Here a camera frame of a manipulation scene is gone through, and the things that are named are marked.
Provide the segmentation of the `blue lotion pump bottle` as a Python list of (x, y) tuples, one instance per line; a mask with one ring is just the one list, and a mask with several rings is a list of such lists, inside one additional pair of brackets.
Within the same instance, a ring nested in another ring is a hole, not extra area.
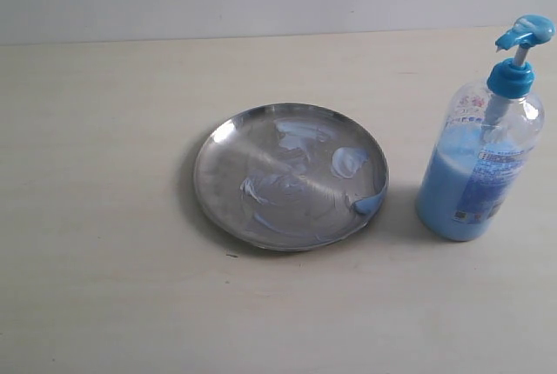
[(514, 56), (453, 96), (416, 200), (420, 220), (437, 235), (474, 240), (504, 203), (545, 122), (527, 53), (554, 34), (547, 17), (519, 17), (495, 42)]

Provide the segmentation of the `round steel plate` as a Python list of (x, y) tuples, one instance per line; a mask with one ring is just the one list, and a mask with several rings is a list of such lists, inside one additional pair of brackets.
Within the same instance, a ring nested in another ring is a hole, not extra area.
[[(369, 159), (350, 179), (331, 173), (334, 151)], [(267, 104), (220, 124), (204, 141), (192, 182), (204, 214), (255, 247), (314, 250), (365, 228), (389, 185), (386, 156), (350, 117), (311, 104)]]

